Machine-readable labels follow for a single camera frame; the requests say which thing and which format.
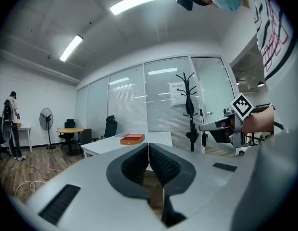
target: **white t-shirt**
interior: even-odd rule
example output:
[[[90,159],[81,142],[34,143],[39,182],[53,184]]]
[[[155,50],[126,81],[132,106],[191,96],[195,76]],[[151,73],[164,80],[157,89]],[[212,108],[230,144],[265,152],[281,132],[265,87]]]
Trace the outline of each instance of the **white t-shirt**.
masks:
[[[248,0],[274,106],[274,133],[298,128],[298,37],[275,0]]]
[[[10,102],[10,108],[11,108],[11,121],[13,123],[17,123],[18,120],[17,120],[17,117],[15,115],[15,110],[18,108],[18,105],[16,103],[16,99],[14,99],[12,97],[9,97],[8,100]]]

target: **white desk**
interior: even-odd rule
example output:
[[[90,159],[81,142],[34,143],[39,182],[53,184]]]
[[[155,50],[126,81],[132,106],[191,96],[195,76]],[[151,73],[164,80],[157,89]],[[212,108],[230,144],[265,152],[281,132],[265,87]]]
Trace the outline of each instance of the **white desk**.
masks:
[[[23,126],[18,128],[19,131],[27,131],[29,150],[30,150],[30,153],[32,153],[33,147],[32,147],[32,140],[30,138],[30,129],[31,127],[23,127]]]
[[[99,155],[99,154],[103,154],[106,152],[123,148],[125,146],[129,146],[129,145],[120,144],[120,140],[124,137],[124,136],[119,137],[122,134],[118,134],[110,138],[98,140],[90,144],[81,145],[81,148],[84,150],[85,158],[87,158],[87,154]],[[145,140],[142,143],[160,143],[168,146],[173,146],[170,132],[152,132],[152,133],[144,133],[144,134],[145,134]]]

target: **baseboard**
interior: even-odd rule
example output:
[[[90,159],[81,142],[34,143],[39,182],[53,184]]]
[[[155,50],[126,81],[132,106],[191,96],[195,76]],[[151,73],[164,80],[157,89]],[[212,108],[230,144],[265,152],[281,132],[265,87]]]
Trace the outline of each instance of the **baseboard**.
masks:
[[[52,145],[60,145],[63,144],[63,142],[53,143]],[[41,145],[33,145],[33,148],[40,148],[40,147],[46,147],[48,144],[41,144]],[[29,149],[29,146],[20,146],[20,149]]]

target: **round wooden table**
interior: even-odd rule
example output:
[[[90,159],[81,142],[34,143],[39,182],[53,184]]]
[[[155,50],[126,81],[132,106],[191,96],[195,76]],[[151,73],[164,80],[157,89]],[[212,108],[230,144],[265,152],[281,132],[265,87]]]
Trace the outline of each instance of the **round wooden table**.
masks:
[[[67,134],[67,144],[68,144],[68,152],[67,154],[70,156],[75,156],[75,155],[79,155],[79,153],[75,153],[72,151],[72,147],[71,147],[71,141],[68,137],[68,134],[71,133],[80,133],[84,130],[84,128],[61,128],[61,129],[57,129],[56,132],[58,133],[63,133],[63,134]]]

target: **coat rack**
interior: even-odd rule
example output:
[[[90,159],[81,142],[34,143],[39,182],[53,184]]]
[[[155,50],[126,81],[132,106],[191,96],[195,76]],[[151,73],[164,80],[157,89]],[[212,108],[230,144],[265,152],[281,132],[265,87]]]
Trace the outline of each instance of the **coat rack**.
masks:
[[[193,120],[193,116],[198,115],[198,113],[194,114],[194,111],[195,111],[194,110],[194,105],[193,105],[192,100],[191,100],[191,95],[194,95],[194,94],[197,93],[197,91],[194,92],[194,93],[191,93],[191,91],[194,88],[196,88],[196,86],[194,86],[191,90],[189,89],[189,79],[193,76],[193,74],[191,74],[187,79],[186,79],[185,73],[183,73],[184,78],[180,77],[179,75],[176,75],[184,81],[184,84],[185,84],[185,87],[186,87],[186,91],[180,90],[180,89],[177,89],[177,90],[184,92],[185,94],[181,93],[181,95],[186,96],[186,112],[187,112],[187,115],[185,115],[185,114],[183,114],[183,115],[190,117],[189,121],[190,121],[191,131],[187,132],[186,136],[191,141],[191,152],[194,151],[194,144],[195,144],[195,142],[196,142],[196,140],[199,136],[199,134],[197,133],[197,130],[195,128],[195,123],[194,123],[194,120]]]

